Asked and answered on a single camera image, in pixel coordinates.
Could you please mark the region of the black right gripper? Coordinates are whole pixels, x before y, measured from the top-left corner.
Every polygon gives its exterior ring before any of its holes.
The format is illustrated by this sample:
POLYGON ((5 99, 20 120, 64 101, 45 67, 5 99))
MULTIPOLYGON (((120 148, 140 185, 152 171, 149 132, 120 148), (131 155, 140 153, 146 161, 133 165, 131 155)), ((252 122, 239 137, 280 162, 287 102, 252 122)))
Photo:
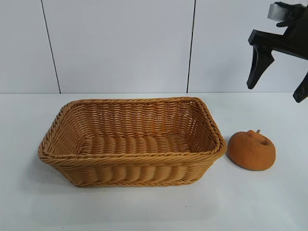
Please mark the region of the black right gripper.
MULTIPOLYGON (((248 43, 253 46, 251 70, 247 87, 252 90, 266 69, 274 62, 272 51, 295 57, 308 56, 308 16, 290 16, 278 19, 277 27, 286 27, 283 34, 253 30, 248 43)), ((297 103, 308 97, 308 73, 293 93, 297 103)))

